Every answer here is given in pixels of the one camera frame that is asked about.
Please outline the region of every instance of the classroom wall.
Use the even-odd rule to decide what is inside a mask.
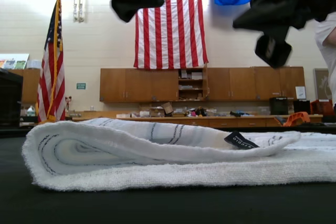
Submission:
[[[31,59],[42,59],[50,16],[56,0],[0,0],[0,53],[29,53]],[[118,20],[109,0],[85,0],[85,21],[73,22],[74,0],[62,0],[62,30],[65,54],[66,95],[72,96],[71,108],[88,110],[132,110],[137,104],[99,102],[100,68],[131,68],[134,61],[134,20]],[[233,30],[232,20],[248,8],[216,6],[214,0],[203,0],[206,48],[209,67],[266,66],[254,54],[260,33]],[[307,98],[316,98],[313,69],[326,65],[315,45],[313,28],[307,24],[301,31],[291,29],[288,43],[293,53],[288,65],[303,66]],[[77,82],[86,82],[86,90],[76,90]],[[224,108],[259,105],[214,103]]]

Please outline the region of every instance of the hanging american flag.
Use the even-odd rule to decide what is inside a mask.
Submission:
[[[57,0],[50,20],[37,90],[38,122],[65,119],[65,80],[61,0]]]
[[[165,0],[135,17],[135,68],[180,69],[208,62],[202,0]]]

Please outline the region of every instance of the wooden cabinet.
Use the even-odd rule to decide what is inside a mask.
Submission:
[[[209,95],[209,81],[208,81],[208,67],[207,65],[204,66],[203,70],[202,70],[202,88],[203,88],[203,101],[208,99],[208,95]]]
[[[256,99],[253,68],[230,68],[231,100],[251,101]]]
[[[180,120],[151,120],[152,123],[173,123],[173,124],[180,124]]]
[[[178,71],[101,69],[101,102],[148,102],[177,100]]]
[[[272,97],[296,99],[296,86],[305,86],[302,67],[206,68],[200,80],[182,79],[178,70],[101,69],[100,101],[267,101]]]
[[[229,68],[208,68],[208,100],[225,101],[230,100],[230,69]]]
[[[100,101],[125,101],[126,69],[100,69]]]
[[[280,68],[281,96],[296,99],[296,86],[305,86],[303,67]]]
[[[265,127],[265,119],[239,119],[238,127]]]
[[[238,121],[236,119],[209,119],[208,123],[211,128],[238,127]]]
[[[150,72],[139,69],[126,69],[126,101],[151,101]]]
[[[271,67],[255,67],[257,100],[269,100],[281,96],[280,72]]]
[[[188,119],[188,120],[181,120],[181,124],[185,125],[192,125],[192,126],[203,126],[208,127],[208,120],[207,119]]]
[[[176,101],[179,99],[178,70],[152,70],[151,100]]]
[[[35,104],[37,102],[37,88],[40,81],[39,69],[13,69],[9,72],[23,76],[22,104]]]
[[[8,72],[17,74],[18,76],[23,76],[23,69],[9,69]]]
[[[274,118],[269,118],[266,119],[266,127],[281,127],[281,124]]]

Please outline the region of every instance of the green exit sign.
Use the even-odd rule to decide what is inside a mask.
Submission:
[[[78,83],[77,89],[86,89],[86,83]]]

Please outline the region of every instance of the black tag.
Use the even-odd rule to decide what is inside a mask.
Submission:
[[[258,148],[259,146],[244,138],[238,131],[232,132],[229,136],[224,138],[224,140],[240,149],[248,150],[252,148]]]

